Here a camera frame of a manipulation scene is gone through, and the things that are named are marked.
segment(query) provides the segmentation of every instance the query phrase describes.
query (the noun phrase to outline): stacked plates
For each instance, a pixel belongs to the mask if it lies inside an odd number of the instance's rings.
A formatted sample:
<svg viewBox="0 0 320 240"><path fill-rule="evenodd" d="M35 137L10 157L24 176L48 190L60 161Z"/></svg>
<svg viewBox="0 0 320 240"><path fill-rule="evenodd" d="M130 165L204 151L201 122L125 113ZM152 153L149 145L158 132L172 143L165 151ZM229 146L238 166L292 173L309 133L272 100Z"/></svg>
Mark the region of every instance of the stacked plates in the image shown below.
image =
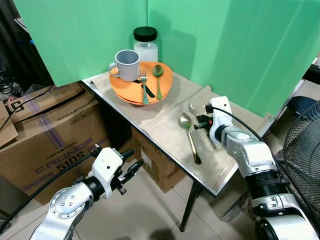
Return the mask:
<svg viewBox="0 0 320 240"><path fill-rule="evenodd" d="M151 62L145 61L140 62L140 68L146 70L146 88L147 88L147 97L149 99L149 104L155 104L161 100L157 100L157 91L158 91L158 79L152 73L152 69L155 65L161 65L163 68L163 75L159 77L160 90L162 93L162 99L164 99L172 86L173 82L173 73L169 66L160 63L160 62ZM118 70L115 67L112 70L112 73L116 73ZM137 79L136 81L123 81L119 77L109 76L111 86L116 92L116 95L122 100L134 104L134 105L144 105L143 96L144 89L142 82Z"/></svg>

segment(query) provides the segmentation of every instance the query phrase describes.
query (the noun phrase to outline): beige tablecloth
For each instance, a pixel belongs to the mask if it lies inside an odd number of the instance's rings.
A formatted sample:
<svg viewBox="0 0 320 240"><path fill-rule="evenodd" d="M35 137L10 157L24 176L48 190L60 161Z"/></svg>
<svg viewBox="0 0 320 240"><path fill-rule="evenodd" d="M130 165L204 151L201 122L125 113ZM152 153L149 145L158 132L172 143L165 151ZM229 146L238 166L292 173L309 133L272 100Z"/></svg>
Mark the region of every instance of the beige tablecloth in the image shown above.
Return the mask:
<svg viewBox="0 0 320 240"><path fill-rule="evenodd" d="M221 146L214 148L205 129L192 128L195 148L202 160L201 165L196 165L187 133L178 125L178 116L182 112L187 113L193 123L198 123L196 117L189 112L189 102L198 109L206 105L209 99L217 97L209 86L201 87L174 73L172 87L165 99L152 105L136 106L117 97L110 85L108 73L94 79L93 83L132 122L146 131L150 138L192 172L214 194L220 192L224 185L222 183L228 181L237 169L235 160ZM230 105L232 113L257 132L268 122L242 107L233 103Z"/></svg>

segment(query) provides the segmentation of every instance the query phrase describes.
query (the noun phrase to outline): fork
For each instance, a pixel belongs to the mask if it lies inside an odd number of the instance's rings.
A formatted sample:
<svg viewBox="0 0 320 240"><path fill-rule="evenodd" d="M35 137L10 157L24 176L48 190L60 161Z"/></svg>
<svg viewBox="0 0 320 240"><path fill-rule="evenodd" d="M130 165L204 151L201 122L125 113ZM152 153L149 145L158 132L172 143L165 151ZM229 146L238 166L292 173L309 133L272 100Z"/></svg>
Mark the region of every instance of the fork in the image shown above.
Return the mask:
<svg viewBox="0 0 320 240"><path fill-rule="evenodd" d="M147 72L144 68L140 69L140 81L143 84L143 98L142 98L142 103L144 105L149 104L149 99L147 96L147 91L146 91L146 82L147 82Z"/></svg>

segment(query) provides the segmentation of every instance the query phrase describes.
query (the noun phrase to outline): table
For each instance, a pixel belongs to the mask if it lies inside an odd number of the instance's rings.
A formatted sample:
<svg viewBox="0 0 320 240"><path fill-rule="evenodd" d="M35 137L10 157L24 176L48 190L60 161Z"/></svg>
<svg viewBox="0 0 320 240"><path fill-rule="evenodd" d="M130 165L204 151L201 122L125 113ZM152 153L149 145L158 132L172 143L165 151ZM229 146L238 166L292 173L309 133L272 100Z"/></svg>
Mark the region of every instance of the table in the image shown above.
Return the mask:
<svg viewBox="0 0 320 240"><path fill-rule="evenodd" d="M222 147L212 148L212 143L207 137L205 129L191 132L202 160L201 165L195 165L187 135L178 126L178 115L181 112L188 112L189 102L192 102L193 105L194 103L199 106L205 105L209 99L218 95L213 93L209 86L201 87L177 73L173 73L173 84L165 99L156 104L142 107L118 98L110 85L108 73L84 79L82 85L94 93L103 103L108 104L122 115L192 178L192 188L180 225L180 230L183 232L200 193L207 191L215 198L238 169L234 159L227 155ZM270 119L257 116L234 103L230 103L230 106L233 114L246 122L261 136L268 130ZM174 140L175 144L168 141L169 139Z"/></svg>

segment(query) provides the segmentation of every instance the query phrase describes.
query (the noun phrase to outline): electric fan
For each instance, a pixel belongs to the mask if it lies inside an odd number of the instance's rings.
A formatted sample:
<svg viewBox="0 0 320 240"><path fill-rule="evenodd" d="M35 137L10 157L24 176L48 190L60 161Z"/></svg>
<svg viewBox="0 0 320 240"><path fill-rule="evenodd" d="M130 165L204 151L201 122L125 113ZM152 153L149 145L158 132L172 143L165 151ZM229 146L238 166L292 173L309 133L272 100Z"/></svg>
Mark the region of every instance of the electric fan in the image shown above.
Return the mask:
<svg viewBox="0 0 320 240"><path fill-rule="evenodd" d="M320 101L303 112L290 127L283 158L287 173L312 213L313 221L319 222Z"/></svg>

